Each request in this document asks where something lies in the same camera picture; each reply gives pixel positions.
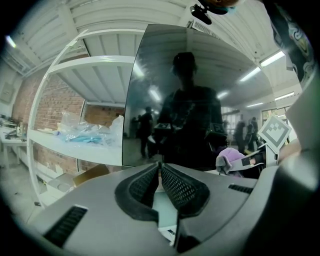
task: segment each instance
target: fluorescent light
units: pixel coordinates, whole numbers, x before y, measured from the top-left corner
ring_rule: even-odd
[[[10,35],[6,35],[5,36],[5,40],[8,42],[8,44],[10,44],[13,48],[16,48],[17,45],[15,44],[15,42],[11,39]]]
[[[161,98],[160,98],[160,96],[159,96],[159,94],[157,93],[156,90],[150,89],[149,92],[157,102],[159,102],[161,100]]]
[[[139,78],[142,78],[145,76],[145,74],[142,72],[141,68],[136,62],[133,64],[133,71]]]
[[[261,67],[264,68],[264,67],[268,66],[269,64],[279,60],[283,56],[285,56],[285,54],[282,51],[279,51],[275,55],[273,55],[270,58],[267,58],[265,61],[261,62]]]
[[[228,94],[229,94],[228,91],[222,91],[222,92],[218,93],[216,97],[217,97],[219,100],[221,100],[222,98],[224,98],[224,97],[227,96]]]
[[[295,94],[295,92],[293,91],[293,92],[290,92],[290,93],[288,93],[288,94],[286,94],[286,95],[282,95],[282,96],[280,96],[280,97],[278,97],[278,98],[275,98],[274,100],[275,100],[275,101],[278,101],[278,100],[281,100],[281,99],[283,99],[283,98],[290,97],[290,96],[292,96],[292,95],[294,95],[294,94]]]
[[[240,80],[240,82],[247,81],[248,79],[252,78],[254,75],[258,74],[261,71],[260,67],[256,67],[252,70],[249,74],[247,74],[244,78]]]
[[[247,108],[251,108],[251,107],[254,107],[254,106],[258,106],[258,105],[262,105],[263,103],[260,102],[260,103],[256,103],[256,104],[253,104],[253,105],[249,105],[249,106],[246,106]]]

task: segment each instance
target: desk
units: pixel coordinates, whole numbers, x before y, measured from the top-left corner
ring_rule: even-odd
[[[16,160],[17,164],[20,164],[20,147],[26,147],[27,142],[26,141],[21,141],[20,138],[13,138],[13,139],[6,139],[6,135],[13,131],[14,128],[8,128],[8,127],[0,127],[0,140],[1,140],[1,145],[3,147],[3,159],[4,159],[4,164],[5,168],[7,170],[10,169],[9,167],[9,158],[8,158],[8,148],[9,147],[16,147]]]

